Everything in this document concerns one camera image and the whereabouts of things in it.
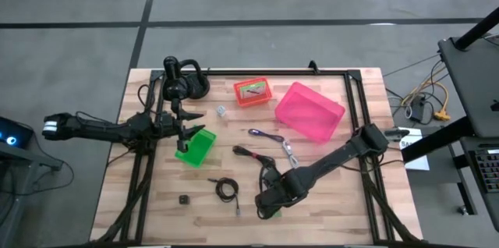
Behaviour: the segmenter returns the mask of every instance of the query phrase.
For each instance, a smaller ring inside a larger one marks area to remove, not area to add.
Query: yellow cable
[[[414,99],[414,97],[419,94],[423,89],[426,89],[428,88],[430,85],[432,85],[432,82],[431,80],[441,71],[443,71],[445,69],[445,67],[439,69],[438,71],[436,71],[435,73],[433,73],[431,76],[428,76],[422,83],[420,83],[417,87],[414,87],[414,89],[411,90],[411,92],[409,94],[407,94],[407,96],[404,97],[404,99],[402,99],[402,102],[401,102],[401,106],[403,106],[407,101],[408,99],[409,100],[409,103]],[[437,120],[441,120],[441,121],[447,121],[447,120],[450,120],[451,119],[451,116],[447,114],[447,104],[448,104],[448,100],[449,100],[449,91],[447,90],[447,88],[442,84],[442,83],[433,83],[433,85],[437,85],[439,86],[440,88],[442,88],[445,92],[445,101],[444,103],[442,104],[442,108],[439,112],[434,112],[434,118],[437,119]]]
[[[421,92],[421,90],[423,90],[424,88],[427,87],[427,86],[425,87],[425,85],[427,85],[427,84],[431,85],[431,79],[434,78],[439,72],[443,71],[444,69],[445,69],[445,67],[439,69],[432,76],[428,76],[425,80],[423,80],[423,82],[421,82],[417,87],[414,87],[414,89],[412,89],[412,91],[409,94],[407,94],[407,96],[405,96],[404,100],[402,100],[400,105],[403,106],[405,104],[405,102],[407,101],[407,99],[409,99],[409,98],[411,98],[411,100],[412,100],[413,96],[419,94],[419,92]]]

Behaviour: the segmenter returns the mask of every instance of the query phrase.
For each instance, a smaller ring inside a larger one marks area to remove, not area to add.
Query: black floor stripe
[[[105,29],[139,26],[140,22],[0,23],[0,29]]]
[[[142,20],[140,21],[139,31],[135,44],[133,45],[132,58],[130,59],[129,69],[135,69],[139,64],[140,51],[142,50],[143,39],[146,37],[147,22],[149,21],[150,11],[153,8],[153,0],[146,0],[143,8]]]
[[[353,26],[353,25],[434,25],[478,23],[483,18],[428,18],[428,19],[271,19],[219,21],[157,21],[149,28],[190,27],[297,27],[297,26]]]

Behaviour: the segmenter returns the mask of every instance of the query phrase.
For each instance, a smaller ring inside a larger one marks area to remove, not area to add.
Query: paper sheet
[[[414,129],[414,128],[405,128],[405,127],[399,127],[400,129],[403,130],[408,130],[409,135],[403,137],[400,140],[399,146],[400,149],[403,150],[405,147],[410,146],[411,143],[417,142],[423,138],[423,135],[421,134],[421,129]],[[422,156],[421,158],[418,158],[414,161],[411,161],[409,163],[405,164],[406,169],[411,169],[411,170],[430,170],[430,165],[428,165],[428,158],[425,156]]]

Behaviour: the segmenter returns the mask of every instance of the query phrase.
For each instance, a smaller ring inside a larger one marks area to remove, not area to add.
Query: blue light
[[[9,138],[7,138],[7,144],[9,144],[11,146],[13,144],[15,144],[16,142],[17,142],[17,139],[15,137],[13,137],[13,136],[10,136]]]

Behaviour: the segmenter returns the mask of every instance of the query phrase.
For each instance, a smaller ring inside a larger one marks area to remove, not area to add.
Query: green plastic box
[[[199,168],[210,153],[216,138],[217,135],[206,129],[202,129],[187,143],[189,150],[186,153],[176,151],[175,157],[194,168]]]

